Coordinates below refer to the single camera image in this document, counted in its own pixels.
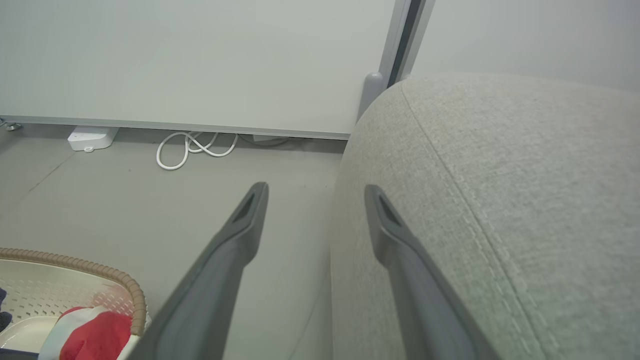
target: cabinet door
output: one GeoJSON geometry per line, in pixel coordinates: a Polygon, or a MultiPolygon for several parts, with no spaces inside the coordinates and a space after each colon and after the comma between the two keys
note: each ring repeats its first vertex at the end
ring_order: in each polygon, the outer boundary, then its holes
{"type": "Polygon", "coordinates": [[[0,0],[0,117],[347,137],[395,0],[0,0]]]}

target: fabric texture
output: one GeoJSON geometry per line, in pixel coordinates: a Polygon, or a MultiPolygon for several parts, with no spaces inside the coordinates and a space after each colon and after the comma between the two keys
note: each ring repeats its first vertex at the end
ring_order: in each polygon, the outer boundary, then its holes
{"type": "Polygon", "coordinates": [[[334,359],[402,359],[366,184],[382,187],[502,358],[640,357],[638,94],[433,74],[369,107],[334,198],[334,359]]]}
{"type": "Polygon", "coordinates": [[[131,336],[131,318],[104,306],[65,311],[42,344],[38,360],[116,360],[131,336]]]}
{"type": "MultiPolygon", "coordinates": [[[[6,297],[6,291],[0,288],[0,307],[2,306],[2,303],[5,297],[6,297]]],[[[12,318],[13,318],[13,315],[11,315],[10,313],[7,313],[6,311],[0,313],[0,331],[3,331],[7,327],[9,327],[9,324],[11,324],[12,318]]]]}

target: white plastic basket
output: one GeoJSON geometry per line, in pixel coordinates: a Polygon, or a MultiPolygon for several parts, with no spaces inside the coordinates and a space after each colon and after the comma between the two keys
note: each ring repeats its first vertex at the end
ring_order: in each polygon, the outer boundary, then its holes
{"type": "Polygon", "coordinates": [[[13,315],[12,323],[36,316],[57,318],[78,306],[104,306],[130,316],[131,338],[119,359],[128,356],[149,323],[138,283],[124,272],[86,260],[0,248],[0,288],[7,292],[2,311],[13,315]]]}

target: stitched seam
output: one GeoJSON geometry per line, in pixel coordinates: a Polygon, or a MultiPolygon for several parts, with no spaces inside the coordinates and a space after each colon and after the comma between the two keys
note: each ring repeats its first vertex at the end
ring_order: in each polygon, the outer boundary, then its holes
{"type": "MultiPolygon", "coordinates": [[[[493,255],[498,259],[498,264],[501,268],[501,270],[504,272],[504,274],[506,275],[505,278],[507,279],[507,282],[509,283],[509,285],[511,286],[511,289],[513,290],[513,293],[516,295],[515,296],[515,300],[518,303],[518,305],[520,306],[520,309],[522,309],[525,318],[527,319],[528,325],[529,327],[532,329],[532,333],[534,334],[534,337],[536,339],[536,341],[538,342],[538,345],[540,346],[540,349],[543,349],[543,355],[545,356],[545,358],[548,358],[547,354],[544,352],[544,348],[541,346],[541,341],[538,337],[538,334],[536,334],[536,331],[534,330],[534,327],[531,324],[530,319],[528,319],[527,317],[527,312],[524,311],[524,306],[522,306],[522,303],[520,301],[520,299],[518,298],[517,294],[518,292],[516,291],[514,284],[512,282],[512,280],[510,279],[508,273],[506,272],[506,269],[504,268],[504,265],[501,263],[500,261],[500,257],[498,256],[498,254],[496,253],[496,250],[493,248],[493,246],[491,245],[491,242],[489,241],[489,236],[487,235],[486,231],[484,230],[484,228],[482,227],[479,219],[477,218],[477,214],[472,210],[472,208],[469,206],[468,204],[468,200],[467,198],[464,196],[462,189],[460,188],[459,184],[456,182],[455,178],[453,178],[453,174],[451,173],[451,171],[449,170],[449,168],[447,167],[447,165],[445,165],[444,161],[442,161],[442,157],[440,156],[440,154],[438,153],[438,151],[436,150],[435,146],[433,145],[433,142],[431,141],[431,138],[429,137],[429,135],[427,134],[427,132],[424,130],[424,128],[422,127],[422,124],[418,121],[418,118],[415,116],[415,112],[413,110],[413,108],[411,107],[411,104],[409,103],[409,100],[406,98],[406,95],[404,94],[404,83],[401,84],[400,86],[400,93],[403,96],[403,99],[407,105],[407,107],[409,108],[409,110],[411,111],[412,117],[414,119],[414,121],[416,122],[416,124],[418,125],[418,127],[420,128],[420,130],[422,131],[423,135],[425,136],[425,138],[427,139],[427,141],[429,142],[429,144],[431,144],[431,147],[433,148],[433,152],[436,155],[436,159],[438,160],[438,162],[440,162],[440,164],[442,165],[442,167],[445,169],[445,171],[448,173],[449,177],[451,178],[451,182],[453,182],[453,184],[455,185],[456,189],[458,190],[458,192],[460,193],[460,197],[463,199],[464,201],[464,205],[466,205],[466,207],[469,209],[469,211],[471,212],[471,214],[474,216],[474,220],[476,221],[476,224],[480,227],[480,230],[482,231],[484,238],[486,239],[486,242],[489,244],[489,248],[491,249],[491,252],[493,253],[493,255]]],[[[511,307],[509,306],[509,304],[507,303],[505,297],[504,297],[504,292],[502,290],[502,288],[500,287],[500,284],[497,280],[497,276],[495,275],[495,272],[493,271],[493,268],[489,262],[489,259],[485,253],[485,249],[483,248],[483,246],[480,244],[480,241],[478,240],[477,236],[476,236],[476,231],[473,229],[471,223],[469,222],[469,220],[467,219],[467,217],[464,215],[464,212],[462,210],[462,206],[460,204],[458,204],[458,202],[456,201],[455,196],[453,195],[451,189],[449,188],[449,185],[447,184],[448,181],[446,181],[444,179],[444,176],[440,173],[440,171],[436,171],[438,173],[438,176],[440,176],[440,179],[442,180],[443,184],[445,185],[445,187],[447,188],[447,191],[449,192],[449,195],[451,196],[451,199],[453,200],[453,203],[456,205],[458,211],[460,212],[460,215],[462,216],[462,218],[464,219],[464,221],[467,223],[467,228],[469,229],[469,231],[472,234],[472,237],[474,239],[474,242],[476,243],[476,246],[478,247],[478,249],[480,250],[480,254],[482,255],[484,262],[487,264],[487,267],[489,268],[489,271],[491,273],[491,277],[493,279],[493,283],[496,285],[496,288],[498,290],[498,292],[500,293],[500,295],[502,296],[502,304],[503,306],[507,309],[507,312],[509,313],[509,316],[511,317],[511,325],[514,328],[514,330],[516,331],[516,333],[518,334],[518,337],[520,338],[520,344],[522,346],[522,348],[525,350],[525,352],[527,352],[527,354],[529,356],[531,356],[531,350],[529,349],[529,347],[527,346],[527,342],[524,340],[524,336],[522,335],[522,331],[520,329],[520,326],[518,326],[516,320],[515,320],[515,316],[511,310],[511,307]]]]}
{"type": "Polygon", "coordinates": [[[511,254],[509,253],[509,250],[507,249],[507,247],[504,246],[504,242],[502,241],[502,238],[500,237],[500,234],[498,233],[498,231],[495,229],[495,227],[493,226],[493,224],[489,220],[489,216],[486,214],[486,212],[484,211],[482,205],[480,204],[480,202],[478,201],[478,199],[474,195],[473,191],[471,190],[471,187],[466,184],[465,178],[463,176],[460,176],[460,183],[467,188],[467,191],[469,192],[469,194],[471,195],[473,200],[476,202],[476,204],[478,206],[478,209],[480,209],[480,212],[482,213],[482,215],[486,219],[486,223],[491,228],[493,234],[495,235],[496,240],[498,240],[498,242],[500,243],[500,248],[504,250],[504,257],[506,258],[506,261],[508,263],[510,263],[513,266],[515,272],[518,273],[518,278],[519,279],[523,279],[522,282],[521,282],[522,283],[522,289],[523,289],[525,295],[527,296],[527,298],[529,299],[529,301],[531,302],[531,304],[533,305],[533,312],[535,313],[535,315],[538,316],[538,318],[540,318],[540,324],[542,325],[544,330],[547,332],[547,335],[549,336],[549,340],[551,341],[551,345],[555,348],[556,352],[560,355],[560,358],[566,359],[564,354],[562,353],[562,351],[560,349],[560,346],[559,346],[559,344],[558,344],[558,342],[556,340],[556,337],[554,336],[553,332],[551,331],[551,329],[548,326],[547,320],[542,315],[542,312],[540,311],[540,308],[538,307],[538,303],[533,299],[533,297],[529,293],[529,287],[528,287],[527,283],[524,281],[524,278],[522,277],[522,272],[520,271],[520,268],[512,260],[511,254]]]}

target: gray floor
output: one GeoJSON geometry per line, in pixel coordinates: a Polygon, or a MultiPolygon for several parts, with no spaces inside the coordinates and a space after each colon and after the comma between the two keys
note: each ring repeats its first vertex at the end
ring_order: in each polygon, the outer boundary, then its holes
{"type": "MultiPolygon", "coordinates": [[[[263,149],[239,140],[224,158],[192,154],[169,172],[155,161],[169,131],[121,129],[111,147],[85,154],[67,143],[72,129],[0,129],[0,246],[126,271],[153,316],[245,191],[267,181],[262,242],[244,271],[225,358],[331,357],[325,231],[345,142],[263,149]]],[[[222,136],[219,149],[231,139],[222,136]]],[[[183,140],[173,140],[167,164],[184,151],[183,140]]]]}

